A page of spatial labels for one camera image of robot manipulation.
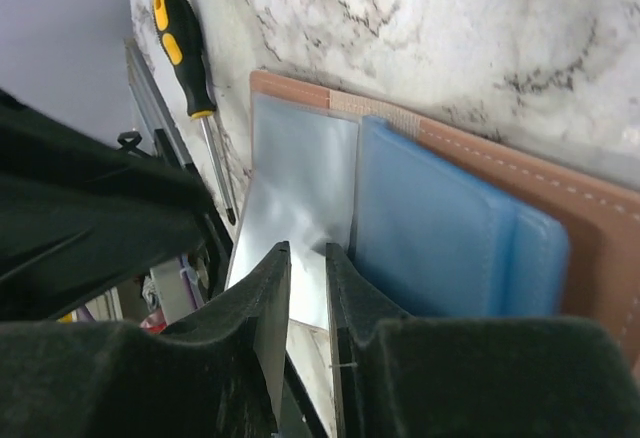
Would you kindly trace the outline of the silver credit card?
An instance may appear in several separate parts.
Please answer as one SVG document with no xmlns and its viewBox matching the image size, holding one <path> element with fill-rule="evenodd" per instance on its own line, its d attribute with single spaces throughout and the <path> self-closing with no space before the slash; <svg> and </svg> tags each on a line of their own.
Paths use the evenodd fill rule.
<svg viewBox="0 0 640 438">
<path fill-rule="evenodd" d="M 333 404 L 325 291 L 327 237 L 263 178 L 250 185 L 229 286 L 262 279 L 265 301 L 256 318 L 254 349 L 275 411 L 280 409 L 285 358 L 302 375 L 303 389 L 321 409 Z"/>
</svg>

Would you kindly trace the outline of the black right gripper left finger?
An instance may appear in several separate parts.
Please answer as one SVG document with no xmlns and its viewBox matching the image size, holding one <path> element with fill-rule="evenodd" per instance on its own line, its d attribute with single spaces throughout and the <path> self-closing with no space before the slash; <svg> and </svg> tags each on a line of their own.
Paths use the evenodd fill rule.
<svg viewBox="0 0 640 438">
<path fill-rule="evenodd" d="M 254 349 L 265 301 L 245 280 L 153 334 L 129 322 L 1 328 L 5 437 L 268 437 L 275 411 Z"/>
</svg>

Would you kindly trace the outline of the tan leather card holder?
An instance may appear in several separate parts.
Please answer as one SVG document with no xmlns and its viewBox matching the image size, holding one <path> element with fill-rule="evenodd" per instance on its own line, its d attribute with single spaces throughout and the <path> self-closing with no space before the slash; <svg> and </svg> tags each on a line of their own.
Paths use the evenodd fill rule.
<svg viewBox="0 0 640 438">
<path fill-rule="evenodd" d="M 401 107 L 266 71 L 253 95 L 363 122 L 358 269 L 419 316 L 562 313 L 639 362 L 639 195 Z"/>
</svg>

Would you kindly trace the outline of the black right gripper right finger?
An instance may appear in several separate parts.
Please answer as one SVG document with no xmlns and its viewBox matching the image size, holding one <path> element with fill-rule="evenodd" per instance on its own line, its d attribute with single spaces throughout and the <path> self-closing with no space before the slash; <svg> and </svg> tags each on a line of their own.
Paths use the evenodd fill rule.
<svg viewBox="0 0 640 438">
<path fill-rule="evenodd" d="M 631 437 L 635 382 L 593 321 L 418 318 L 326 248 L 341 437 Z"/>
</svg>

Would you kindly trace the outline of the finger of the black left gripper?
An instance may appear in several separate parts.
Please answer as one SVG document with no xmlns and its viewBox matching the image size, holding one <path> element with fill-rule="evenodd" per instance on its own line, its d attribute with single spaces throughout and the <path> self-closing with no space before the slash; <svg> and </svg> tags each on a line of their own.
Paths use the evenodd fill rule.
<svg viewBox="0 0 640 438">
<path fill-rule="evenodd" d="M 57 318 L 197 247 L 202 180 L 1 95 L 1 315 Z"/>
</svg>

